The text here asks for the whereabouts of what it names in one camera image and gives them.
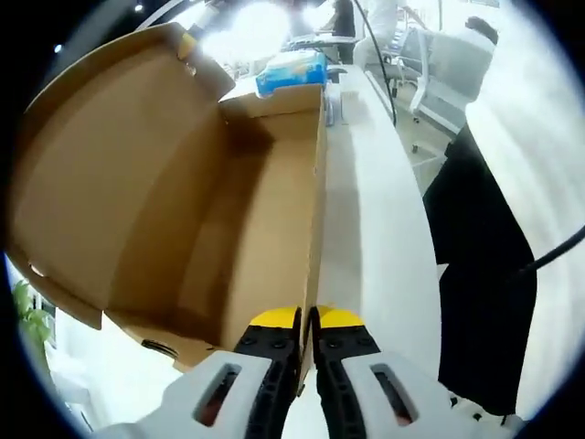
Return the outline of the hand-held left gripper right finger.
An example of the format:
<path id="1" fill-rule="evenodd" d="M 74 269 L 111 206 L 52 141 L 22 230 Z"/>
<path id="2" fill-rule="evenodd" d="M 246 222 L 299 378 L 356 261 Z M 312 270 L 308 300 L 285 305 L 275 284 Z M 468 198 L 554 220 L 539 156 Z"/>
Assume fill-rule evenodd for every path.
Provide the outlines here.
<path id="1" fill-rule="evenodd" d="M 344 309 L 315 306 L 316 390 L 332 438 L 506 438 L 438 381 L 381 350 L 365 324 Z"/>

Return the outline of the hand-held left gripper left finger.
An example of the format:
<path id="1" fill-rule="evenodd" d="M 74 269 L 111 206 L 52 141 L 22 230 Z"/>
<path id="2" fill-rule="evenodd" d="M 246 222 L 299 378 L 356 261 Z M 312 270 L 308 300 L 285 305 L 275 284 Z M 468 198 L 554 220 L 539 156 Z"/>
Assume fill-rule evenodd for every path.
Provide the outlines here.
<path id="1" fill-rule="evenodd" d="M 279 438 L 301 372 L 298 307 L 254 317 L 236 347 L 217 350 L 172 382 L 160 405 L 100 438 Z"/>

